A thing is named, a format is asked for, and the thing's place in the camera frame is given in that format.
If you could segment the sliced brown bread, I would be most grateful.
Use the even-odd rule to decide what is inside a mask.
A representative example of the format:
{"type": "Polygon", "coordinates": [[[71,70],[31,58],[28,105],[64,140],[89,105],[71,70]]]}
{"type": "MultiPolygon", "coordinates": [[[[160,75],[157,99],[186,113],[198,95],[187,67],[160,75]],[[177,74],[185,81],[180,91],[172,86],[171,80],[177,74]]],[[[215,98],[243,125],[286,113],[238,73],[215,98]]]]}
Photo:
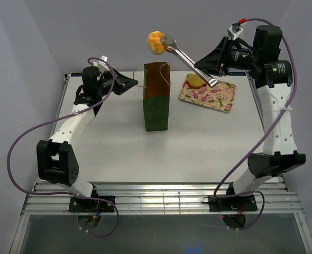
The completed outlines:
{"type": "Polygon", "coordinates": [[[185,83],[191,89],[199,89],[207,85],[206,82],[196,74],[188,74],[185,83]]]}

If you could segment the green paper bag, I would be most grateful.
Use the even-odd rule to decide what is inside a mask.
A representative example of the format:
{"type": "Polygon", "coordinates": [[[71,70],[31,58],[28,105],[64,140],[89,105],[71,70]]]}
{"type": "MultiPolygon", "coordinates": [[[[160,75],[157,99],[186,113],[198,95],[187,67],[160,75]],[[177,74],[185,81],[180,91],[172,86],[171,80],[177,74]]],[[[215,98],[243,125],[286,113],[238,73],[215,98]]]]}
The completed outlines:
{"type": "Polygon", "coordinates": [[[147,132],[166,131],[170,106],[170,64],[168,62],[146,63],[143,71],[143,115],[147,132]]]}

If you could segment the metal tongs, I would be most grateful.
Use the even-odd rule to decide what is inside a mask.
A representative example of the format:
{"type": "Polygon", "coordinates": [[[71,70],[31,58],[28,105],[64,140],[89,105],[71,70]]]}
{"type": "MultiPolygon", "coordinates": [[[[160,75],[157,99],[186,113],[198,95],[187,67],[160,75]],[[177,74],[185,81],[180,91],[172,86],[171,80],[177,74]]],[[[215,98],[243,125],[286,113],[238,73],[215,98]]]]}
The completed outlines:
{"type": "Polygon", "coordinates": [[[212,77],[204,70],[199,70],[195,67],[195,62],[179,47],[177,41],[169,34],[161,37],[160,42],[165,46],[166,51],[175,55],[180,59],[187,67],[189,67],[195,74],[197,74],[201,79],[203,79],[206,84],[213,88],[218,84],[218,80],[212,77]]]}

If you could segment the round scored bun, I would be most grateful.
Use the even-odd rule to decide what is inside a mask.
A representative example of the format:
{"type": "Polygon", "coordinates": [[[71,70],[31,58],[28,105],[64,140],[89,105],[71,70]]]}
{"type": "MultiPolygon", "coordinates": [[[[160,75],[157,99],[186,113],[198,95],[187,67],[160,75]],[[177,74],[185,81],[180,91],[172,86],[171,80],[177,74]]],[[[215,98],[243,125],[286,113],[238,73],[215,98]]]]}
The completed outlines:
{"type": "Polygon", "coordinates": [[[161,55],[166,51],[166,47],[161,43],[163,36],[161,31],[153,31],[146,39],[146,45],[154,55],[161,55]]]}

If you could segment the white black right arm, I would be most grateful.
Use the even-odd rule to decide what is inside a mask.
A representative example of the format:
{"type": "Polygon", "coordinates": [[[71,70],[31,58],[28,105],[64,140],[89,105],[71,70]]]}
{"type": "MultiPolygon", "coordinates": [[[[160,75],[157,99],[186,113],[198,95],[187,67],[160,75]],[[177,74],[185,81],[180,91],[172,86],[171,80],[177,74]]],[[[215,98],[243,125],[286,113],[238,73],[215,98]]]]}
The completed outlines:
{"type": "Polygon", "coordinates": [[[295,69],[291,61],[279,58],[280,43],[284,40],[282,31],[275,25],[260,25],[252,45],[241,38],[242,32],[241,25],[234,23],[228,36],[195,63],[196,68],[215,76],[227,75],[231,68],[247,71],[259,96],[265,132],[259,141],[262,152],[247,153],[244,158],[247,170],[229,184],[226,194],[208,196],[211,212],[256,211],[254,192],[263,183],[306,162],[305,154],[298,152],[293,139],[289,105],[296,92],[295,69]]]}

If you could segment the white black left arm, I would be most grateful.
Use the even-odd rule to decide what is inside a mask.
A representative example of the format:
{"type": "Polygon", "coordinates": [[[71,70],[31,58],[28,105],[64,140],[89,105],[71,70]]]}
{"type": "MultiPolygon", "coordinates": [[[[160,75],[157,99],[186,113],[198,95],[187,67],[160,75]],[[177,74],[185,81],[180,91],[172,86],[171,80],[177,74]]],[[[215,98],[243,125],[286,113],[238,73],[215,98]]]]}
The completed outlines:
{"type": "Polygon", "coordinates": [[[73,146],[96,117],[104,96],[110,92],[122,95],[136,86],[138,81],[97,66],[86,67],[75,76],[82,78],[82,84],[76,90],[72,116],[49,140],[41,140],[36,146],[38,174],[42,180],[81,195],[72,199],[70,211],[92,212],[99,208],[107,209],[108,206],[99,201],[95,186],[80,177],[73,146]]]}

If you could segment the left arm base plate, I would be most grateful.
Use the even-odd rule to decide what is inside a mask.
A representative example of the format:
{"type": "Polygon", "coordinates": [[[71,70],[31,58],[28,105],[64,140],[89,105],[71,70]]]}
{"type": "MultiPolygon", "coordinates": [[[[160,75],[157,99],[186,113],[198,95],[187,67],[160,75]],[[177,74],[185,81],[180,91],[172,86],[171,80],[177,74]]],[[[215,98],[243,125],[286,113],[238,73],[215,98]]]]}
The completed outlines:
{"type": "Polygon", "coordinates": [[[72,197],[70,199],[68,211],[71,213],[87,213],[87,212],[114,212],[114,208],[107,202],[82,199],[78,197],[72,197]]]}

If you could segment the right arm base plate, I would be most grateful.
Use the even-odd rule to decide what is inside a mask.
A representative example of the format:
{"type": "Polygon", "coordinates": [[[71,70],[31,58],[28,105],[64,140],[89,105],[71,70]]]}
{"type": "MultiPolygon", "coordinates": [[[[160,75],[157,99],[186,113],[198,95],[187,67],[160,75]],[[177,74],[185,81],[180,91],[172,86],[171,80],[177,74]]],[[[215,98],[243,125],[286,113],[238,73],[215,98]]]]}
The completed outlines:
{"type": "Polygon", "coordinates": [[[217,199],[213,195],[206,196],[203,204],[209,205],[210,212],[254,212],[258,210],[254,195],[217,199]]]}

